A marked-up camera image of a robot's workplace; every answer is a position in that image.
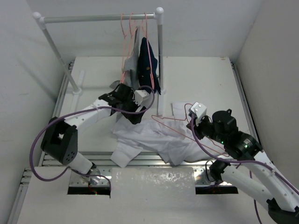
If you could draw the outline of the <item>white shirt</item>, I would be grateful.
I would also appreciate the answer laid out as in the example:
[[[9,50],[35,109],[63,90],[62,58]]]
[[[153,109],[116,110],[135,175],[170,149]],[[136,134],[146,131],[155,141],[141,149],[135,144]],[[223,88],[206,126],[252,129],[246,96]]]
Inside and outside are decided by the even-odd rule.
[[[121,168],[143,150],[158,153],[164,162],[173,165],[210,159],[196,142],[184,139],[153,119],[132,125],[122,117],[114,125],[112,133],[117,136],[118,144],[110,159]]]

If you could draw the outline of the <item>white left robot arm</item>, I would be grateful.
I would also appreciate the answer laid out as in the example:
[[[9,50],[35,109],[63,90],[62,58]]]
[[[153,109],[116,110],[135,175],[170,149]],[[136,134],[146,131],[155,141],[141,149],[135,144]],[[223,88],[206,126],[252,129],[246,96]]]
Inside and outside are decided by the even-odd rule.
[[[56,121],[45,131],[41,149],[64,166],[88,175],[95,165],[78,152],[79,135],[98,121],[112,116],[117,110],[136,112],[139,105],[135,92],[129,86],[119,84],[116,89],[98,97],[91,105],[63,119]]]

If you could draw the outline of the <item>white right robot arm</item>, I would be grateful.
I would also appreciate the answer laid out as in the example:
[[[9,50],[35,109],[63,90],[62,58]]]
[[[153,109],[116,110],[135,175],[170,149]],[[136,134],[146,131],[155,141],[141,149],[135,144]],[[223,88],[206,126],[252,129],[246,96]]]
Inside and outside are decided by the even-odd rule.
[[[224,146],[231,159],[213,156],[210,176],[214,182],[228,182],[253,198],[277,224],[299,222],[299,191],[278,171],[262,146],[249,134],[239,131],[230,109],[217,111],[210,119],[206,110],[190,109],[195,141],[204,137]]]

